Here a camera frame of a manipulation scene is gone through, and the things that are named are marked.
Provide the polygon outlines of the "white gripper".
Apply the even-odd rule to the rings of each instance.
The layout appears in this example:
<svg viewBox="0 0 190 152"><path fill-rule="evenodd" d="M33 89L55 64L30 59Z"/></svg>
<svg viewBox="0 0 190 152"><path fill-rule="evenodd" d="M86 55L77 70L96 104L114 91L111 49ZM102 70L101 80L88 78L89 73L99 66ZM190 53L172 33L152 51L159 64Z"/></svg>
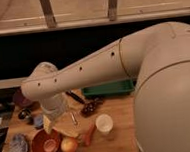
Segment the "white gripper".
<svg viewBox="0 0 190 152"><path fill-rule="evenodd" d="M50 134L55 124L54 121L66 112L68 102L63 94L57 94L50 98L42 99L40 102L43 113L45 113L43 116L44 130L47 134Z"/></svg>

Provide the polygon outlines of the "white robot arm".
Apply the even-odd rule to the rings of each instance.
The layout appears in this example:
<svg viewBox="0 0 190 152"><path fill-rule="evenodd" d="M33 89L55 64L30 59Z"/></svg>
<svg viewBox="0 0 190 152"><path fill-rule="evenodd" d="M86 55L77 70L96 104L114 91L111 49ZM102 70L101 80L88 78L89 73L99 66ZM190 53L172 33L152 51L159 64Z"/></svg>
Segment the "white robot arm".
<svg viewBox="0 0 190 152"><path fill-rule="evenodd" d="M133 78L136 143L140 152L190 152L190 25L162 22L119 38L70 66L41 62L21 91L60 116L56 96Z"/></svg>

